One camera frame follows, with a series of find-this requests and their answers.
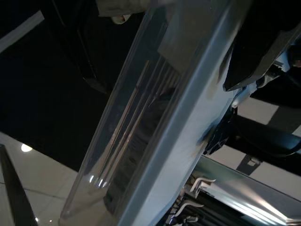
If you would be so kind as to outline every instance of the transparent plastic panel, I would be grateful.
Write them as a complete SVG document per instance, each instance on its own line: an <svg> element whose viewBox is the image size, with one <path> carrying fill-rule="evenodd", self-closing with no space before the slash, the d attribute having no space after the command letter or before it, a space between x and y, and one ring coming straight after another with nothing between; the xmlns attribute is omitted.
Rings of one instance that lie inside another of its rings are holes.
<svg viewBox="0 0 301 226"><path fill-rule="evenodd" d="M160 134L169 118L179 107L178 103L187 84L191 83L192 75L203 76L194 71L200 59L208 54L214 32L226 16L239 9L237 1L230 0L171 2L150 9L144 16L61 214L62 226L120 225L133 189L144 180L140 174L145 171L143 165L152 159L155 140L161 138ZM222 41L217 42L216 53L213 52L211 62L214 64L201 79L203 84L193 88L197 92L192 98L191 107L198 100L201 90L211 81L213 72L217 72L214 77L218 82L221 81L218 89L206 92L208 99L213 100L217 92L223 99L221 104L214 104L217 112L209 114L213 115L210 119L212 122L206 121L207 126L201 129L203 132L208 131L213 121L217 122L222 117L221 113L225 112L234 97L232 92L223 93L221 75L225 78L227 67L220 70L219 65L234 40L247 8L243 6L241 13L230 16L230 25L222 30L225 35L219 36ZM194 152L201 136L193 136L193 149L189 149L190 152Z"/></svg>

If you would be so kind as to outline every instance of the ceiling light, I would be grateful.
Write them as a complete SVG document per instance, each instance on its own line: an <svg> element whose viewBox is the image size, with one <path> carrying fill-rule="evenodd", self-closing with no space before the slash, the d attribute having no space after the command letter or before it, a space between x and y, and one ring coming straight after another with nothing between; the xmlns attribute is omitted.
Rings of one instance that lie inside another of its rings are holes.
<svg viewBox="0 0 301 226"><path fill-rule="evenodd" d="M22 150L22 152L30 152L32 150L32 148L27 146L26 144L22 144L21 150Z"/></svg>

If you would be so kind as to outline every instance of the clear plastic container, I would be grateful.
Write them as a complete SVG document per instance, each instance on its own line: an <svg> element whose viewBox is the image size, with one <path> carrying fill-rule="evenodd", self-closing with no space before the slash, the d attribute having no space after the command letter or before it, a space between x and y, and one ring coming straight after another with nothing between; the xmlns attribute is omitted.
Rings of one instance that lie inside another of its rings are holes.
<svg viewBox="0 0 301 226"><path fill-rule="evenodd" d="M230 46L251 1L177 0L146 13L78 177L62 226L154 225L235 93Z"/></svg>

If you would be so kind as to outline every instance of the white tile floor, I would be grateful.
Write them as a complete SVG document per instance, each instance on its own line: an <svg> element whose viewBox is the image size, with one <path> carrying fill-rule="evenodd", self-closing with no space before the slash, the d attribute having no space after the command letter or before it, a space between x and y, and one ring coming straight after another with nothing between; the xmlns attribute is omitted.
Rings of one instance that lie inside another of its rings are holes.
<svg viewBox="0 0 301 226"><path fill-rule="evenodd" d="M38 224L57 226L77 172L35 150L22 152L22 143L3 133L0 133L0 143L8 151ZM2 201L7 200L2 173L0 183L0 225L11 226L9 204Z"/></svg>

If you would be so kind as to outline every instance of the white plastic piece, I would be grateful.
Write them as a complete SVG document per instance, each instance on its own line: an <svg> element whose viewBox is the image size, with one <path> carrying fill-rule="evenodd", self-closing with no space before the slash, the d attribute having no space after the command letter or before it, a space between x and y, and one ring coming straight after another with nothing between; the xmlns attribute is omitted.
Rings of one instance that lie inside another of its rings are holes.
<svg viewBox="0 0 301 226"><path fill-rule="evenodd" d="M193 192L196 188L199 188L198 184L200 181L206 181L206 182L213 183L216 180L210 180L207 178L197 178L196 181L194 182L193 186L191 187L190 192Z"/></svg>
<svg viewBox="0 0 301 226"><path fill-rule="evenodd" d="M257 90L257 84L256 82L251 83L248 85L245 89L240 91L237 96L234 98L232 102L232 107L237 108L238 105L240 105L242 102L244 102L246 99L250 97L252 93L254 93Z"/></svg>
<svg viewBox="0 0 301 226"><path fill-rule="evenodd" d="M202 181L198 188L207 188L207 187L210 187L210 185Z"/></svg>
<svg viewBox="0 0 301 226"><path fill-rule="evenodd" d="M176 213L174 216L175 216L175 217L179 216L179 215L183 212L183 210L185 209L186 206L194 206L194 207L201 208L201 207L203 207L204 205L195 203L195 202L190 201L190 200L185 200L185 201L183 202L183 205L179 208L179 210L177 211L177 213Z"/></svg>

